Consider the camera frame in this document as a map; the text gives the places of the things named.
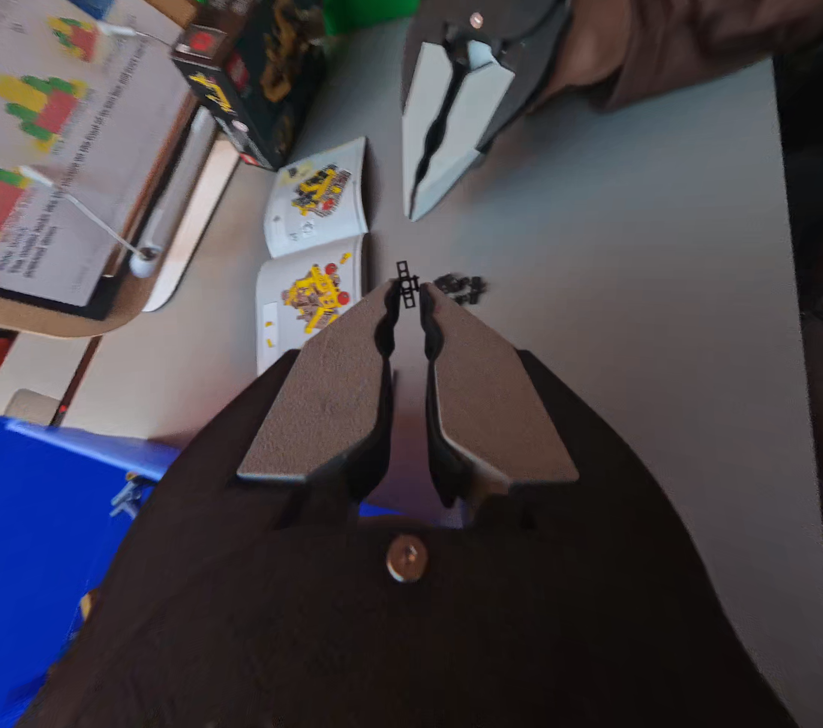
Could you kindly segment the black lego set box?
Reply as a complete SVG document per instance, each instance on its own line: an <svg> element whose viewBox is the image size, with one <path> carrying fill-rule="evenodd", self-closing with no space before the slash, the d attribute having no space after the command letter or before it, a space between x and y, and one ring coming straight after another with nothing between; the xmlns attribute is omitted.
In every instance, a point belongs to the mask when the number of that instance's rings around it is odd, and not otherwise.
<svg viewBox="0 0 823 728"><path fill-rule="evenodd" d="M324 79L318 0L204 0L170 59L242 160L288 161Z"/></svg>

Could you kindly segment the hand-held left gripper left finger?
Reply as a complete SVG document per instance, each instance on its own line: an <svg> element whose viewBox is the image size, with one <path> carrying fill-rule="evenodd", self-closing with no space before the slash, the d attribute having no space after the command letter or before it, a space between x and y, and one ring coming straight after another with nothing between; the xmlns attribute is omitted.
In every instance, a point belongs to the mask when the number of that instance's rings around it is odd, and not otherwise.
<svg viewBox="0 0 823 728"><path fill-rule="evenodd" d="M307 485L339 478L364 500L387 473L393 424L390 357L400 281L369 293L296 354L236 475Z"/></svg>

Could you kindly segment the heap of black lego links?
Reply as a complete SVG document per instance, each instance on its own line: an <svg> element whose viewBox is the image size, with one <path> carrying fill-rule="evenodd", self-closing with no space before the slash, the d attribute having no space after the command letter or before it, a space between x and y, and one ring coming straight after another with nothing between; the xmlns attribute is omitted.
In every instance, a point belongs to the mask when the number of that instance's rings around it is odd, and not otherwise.
<svg viewBox="0 0 823 728"><path fill-rule="evenodd" d="M478 305L489 290L487 281L481 276L461 276L451 272L438 276L433 285L463 307Z"/></svg>

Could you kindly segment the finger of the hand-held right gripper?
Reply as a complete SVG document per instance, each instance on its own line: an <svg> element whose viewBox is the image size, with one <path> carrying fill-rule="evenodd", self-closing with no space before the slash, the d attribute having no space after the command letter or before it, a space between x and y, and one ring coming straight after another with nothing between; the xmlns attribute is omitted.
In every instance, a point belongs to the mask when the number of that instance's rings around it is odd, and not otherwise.
<svg viewBox="0 0 823 728"><path fill-rule="evenodd" d="M476 40L459 41L453 51L437 45L447 53L454 75L445 107L430 135L434 144L445 141L447 147L454 148L462 164L458 177L439 204L480 156L481 139L514 80L514 73L498 62L489 44Z"/></svg>
<svg viewBox="0 0 823 728"><path fill-rule="evenodd" d="M402 113L402 198L407 219L425 216L451 188L461 168L459 153L430 131L445 107L454 69L445 50L421 45Z"/></svg>

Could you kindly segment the blue plastic bin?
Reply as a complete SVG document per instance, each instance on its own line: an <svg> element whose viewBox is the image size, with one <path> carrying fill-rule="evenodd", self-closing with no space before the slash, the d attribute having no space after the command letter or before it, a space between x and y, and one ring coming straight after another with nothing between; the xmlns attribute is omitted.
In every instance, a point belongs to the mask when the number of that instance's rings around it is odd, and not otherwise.
<svg viewBox="0 0 823 728"><path fill-rule="evenodd" d="M180 448L2 417L1 718L14 726L77 640L135 512L127 474L158 482Z"/></svg>

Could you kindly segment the white flat board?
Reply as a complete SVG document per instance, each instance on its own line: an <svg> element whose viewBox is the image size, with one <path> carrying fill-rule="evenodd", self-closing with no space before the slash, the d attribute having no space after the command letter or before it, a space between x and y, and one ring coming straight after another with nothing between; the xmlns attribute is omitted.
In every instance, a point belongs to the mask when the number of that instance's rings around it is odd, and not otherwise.
<svg viewBox="0 0 823 728"><path fill-rule="evenodd" d="M199 108L129 262L135 277L153 282L144 313L162 309L178 289L239 162L218 121Z"/></svg>

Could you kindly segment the white rod with round end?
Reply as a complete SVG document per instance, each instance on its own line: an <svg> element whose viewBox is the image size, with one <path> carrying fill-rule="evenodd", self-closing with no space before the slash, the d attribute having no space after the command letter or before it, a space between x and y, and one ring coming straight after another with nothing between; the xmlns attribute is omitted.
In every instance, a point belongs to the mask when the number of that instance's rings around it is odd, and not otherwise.
<svg viewBox="0 0 823 728"><path fill-rule="evenodd" d="M48 188L49 190L55 192L61 199L67 200L90 222L103 230L108 237L115 240L121 248L130 253L131 259L129 260L129 267L131 269L131 273L135 277L138 279L148 279L156 270L159 258L159 251L157 249L152 247L139 248L130 243L123 236L118 234L113 227L98 217L98 215L89 209L84 203L75 198L71 193L62 190L59 183L42 174L39 170L27 165L19 167L18 170L23 178L31 180L44 188Z"/></svg>

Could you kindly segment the printed sheet with brick pictures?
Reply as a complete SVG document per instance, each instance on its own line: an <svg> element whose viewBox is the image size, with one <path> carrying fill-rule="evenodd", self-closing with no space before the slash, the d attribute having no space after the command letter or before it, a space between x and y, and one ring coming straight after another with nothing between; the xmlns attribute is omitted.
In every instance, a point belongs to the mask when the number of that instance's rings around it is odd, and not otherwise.
<svg viewBox="0 0 823 728"><path fill-rule="evenodd" d="M1 0L2 294L91 309L189 91L158 0Z"/></svg>

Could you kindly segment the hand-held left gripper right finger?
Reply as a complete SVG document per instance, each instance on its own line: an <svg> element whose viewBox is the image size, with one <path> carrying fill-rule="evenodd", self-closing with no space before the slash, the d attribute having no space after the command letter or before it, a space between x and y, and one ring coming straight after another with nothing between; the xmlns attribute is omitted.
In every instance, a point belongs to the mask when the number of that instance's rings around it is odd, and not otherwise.
<svg viewBox="0 0 823 728"><path fill-rule="evenodd" d="M457 524L483 503L580 481L518 350L433 283L420 290L428 464Z"/></svg>

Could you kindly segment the lego instruction booklet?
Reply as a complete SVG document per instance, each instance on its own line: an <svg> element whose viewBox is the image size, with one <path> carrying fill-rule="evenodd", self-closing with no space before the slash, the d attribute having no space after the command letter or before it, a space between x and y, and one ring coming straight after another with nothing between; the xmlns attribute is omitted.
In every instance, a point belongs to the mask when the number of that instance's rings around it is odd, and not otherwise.
<svg viewBox="0 0 823 728"><path fill-rule="evenodd" d="M270 258L255 286L258 375L362 298L366 147L359 137L277 173L263 219Z"/></svg>

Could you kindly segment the person's right hand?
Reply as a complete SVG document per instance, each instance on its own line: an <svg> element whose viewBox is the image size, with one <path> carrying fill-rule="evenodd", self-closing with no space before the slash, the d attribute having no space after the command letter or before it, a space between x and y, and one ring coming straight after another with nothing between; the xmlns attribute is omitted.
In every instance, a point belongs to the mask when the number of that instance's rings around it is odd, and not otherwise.
<svg viewBox="0 0 823 728"><path fill-rule="evenodd" d="M572 21L546 87L528 109L597 85L619 71L631 41L631 0L572 0Z"/></svg>

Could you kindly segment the printed sheet on clipboard stand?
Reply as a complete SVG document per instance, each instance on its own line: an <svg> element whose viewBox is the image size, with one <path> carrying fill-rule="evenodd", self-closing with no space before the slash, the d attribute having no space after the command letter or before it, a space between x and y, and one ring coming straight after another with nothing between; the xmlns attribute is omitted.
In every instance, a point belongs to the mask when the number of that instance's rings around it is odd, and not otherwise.
<svg viewBox="0 0 823 728"><path fill-rule="evenodd" d="M188 0L143 1L178 25L192 19L193 7ZM127 236L141 236L150 215L159 207L160 193L170 182L172 164L182 150L183 136L189 129L196 105L194 95L186 90L163 146L126 221ZM158 273L159 270L152 270L147 278L139 278L123 272L116 279L114 292L104 297L107 308L105 317L101 320L61 312L40 303L21 302L2 294L2 329L58 339L81 339L106 334L132 321L142 311L156 284Z"/></svg>

